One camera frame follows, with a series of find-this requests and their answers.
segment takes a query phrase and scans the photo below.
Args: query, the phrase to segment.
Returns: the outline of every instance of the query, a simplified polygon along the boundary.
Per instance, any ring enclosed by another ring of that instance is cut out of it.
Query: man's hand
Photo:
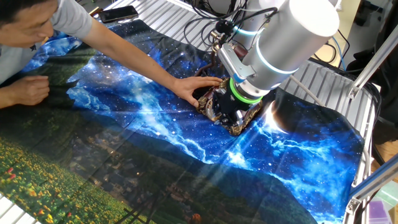
[[[171,90],[179,97],[187,100],[194,107],[199,106],[199,102],[192,96],[197,88],[206,86],[218,86],[223,80],[216,77],[190,77],[177,79]]]
[[[213,77],[191,77],[182,80],[174,78],[147,54],[94,19],[93,27],[83,41],[127,68],[172,90],[177,96],[196,107],[198,101],[192,96],[193,91],[221,82],[219,78]]]
[[[49,95],[49,78],[43,76],[24,77],[10,86],[0,89],[0,108],[22,104],[39,104]]]

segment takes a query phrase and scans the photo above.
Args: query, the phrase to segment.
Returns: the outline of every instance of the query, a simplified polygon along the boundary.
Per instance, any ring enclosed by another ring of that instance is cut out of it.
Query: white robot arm
[[[248,1],[248,4],[252,5],[250,2],[256,5],[255,3],[267,1]],[[244,128],[245,114],[250,114],[253,108],[261,107],[257,105],[263,96],[296,72],[304,61],[338,31],[340,20],[329,0],[282,2],[276,14],[277,8],[270,10],[273,16],[267,27],[264,24],[269,19],[269,14],[260,14],[252,17],[253,20],[244,20],[243,26],[234,28],[239,36],[235,35],[233,40],[240,39],[243,45],[250,43],[247,47],[249,50],[242,60],[233,50],[232,43],[228,42],[226,36],[231,34],[212,32],[216,39],[213,51],[220,58],[231,79],[226,89],[215,93],[211,113],[207,113],[210,119],[217,118],[221,125],[226,127]],[[225,25],[225,30],[233,28],[229,21],[222,25]],[[242,27],[250,27],[251,30],[242,31]],[[248,35],[248,32],[255,32],[255,35]]]
[[[246,36],[246,40],[256,39],[242,62],[229,43],[224,43],[217,54],[234,80],[241,95],[238,97],[260,99],[333,37],[339,23],[328,0],[288,0],[267,28],[257,27],[256,37]]]

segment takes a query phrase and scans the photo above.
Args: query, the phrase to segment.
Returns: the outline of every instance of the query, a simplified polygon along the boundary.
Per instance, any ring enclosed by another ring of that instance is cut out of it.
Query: metal frame
[[[362,201],[367,201],[369,196],[397,176],[398,154],[383,164],[370,177],[351,191],[349,197],[352,199],[347,205],[346,212],[350,215],[354,215]]]
[[[354,99],[358,94],[359,90],[366,84],[366,82],[372,77],[374,72],[380,67],[383,61],[388,55],[394,50],[398,44],[398,26],[391,32],[387,40],[381,45],[380,49],[373,56],[372,60],[368,63],[365,69],[361,72],[355,82],[352,84],[351,89],[348,93],[348,97]]]

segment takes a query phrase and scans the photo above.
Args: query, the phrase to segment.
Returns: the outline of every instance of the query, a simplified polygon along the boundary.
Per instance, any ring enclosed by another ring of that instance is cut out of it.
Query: man
[[[78,37],[125,67],[172,90],[197,107],[195,89],[219,78],[177,79],[137,47],[94,20],[75,0],[0,0],[0,83],[22,70],[53,30]],[[36,105],[49,95],[48,77],[25,77],[0,88],[0,108]]]

